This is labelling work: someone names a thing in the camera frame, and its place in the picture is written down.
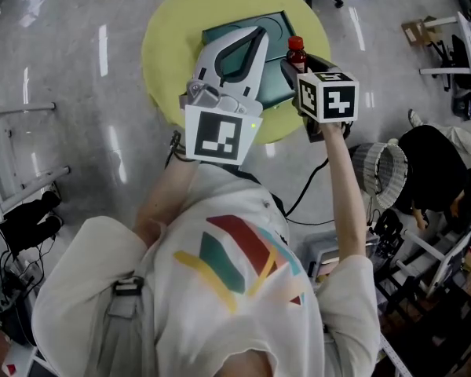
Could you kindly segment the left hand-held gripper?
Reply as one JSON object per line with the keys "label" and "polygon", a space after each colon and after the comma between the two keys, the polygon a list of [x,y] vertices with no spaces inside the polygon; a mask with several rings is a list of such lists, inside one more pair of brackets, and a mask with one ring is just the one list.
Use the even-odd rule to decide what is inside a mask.
{"label": "left hand-held gripper", "polygon": [[[263,27],[244,27],[203,47],[194,72],[197,79],[189,80],[186,92],[180,96],[187,159],[233,166],[243,164],[263,122],[262,104],[255,99],[268,43],[268,33]],[[245,46],[245,53],[239,56],[239,67],[225,72],[222,61]],[[221,81],[222,88],[233,91],[226,92],[204,81]]]}

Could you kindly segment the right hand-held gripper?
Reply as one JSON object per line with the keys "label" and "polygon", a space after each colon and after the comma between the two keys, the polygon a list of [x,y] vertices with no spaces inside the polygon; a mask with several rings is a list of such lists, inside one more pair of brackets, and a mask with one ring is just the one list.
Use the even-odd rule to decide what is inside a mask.
{"label": "right hand-held gripper", "polygon": [[307,54],[306,65],[307,73],[298,73],[287,59],[280,61],[283,77],[297,94],[295,107],[304,118],[309,141],[320,142],[320,125],[340,123],[349,129],[358,119],[360,83],[322,57]]}

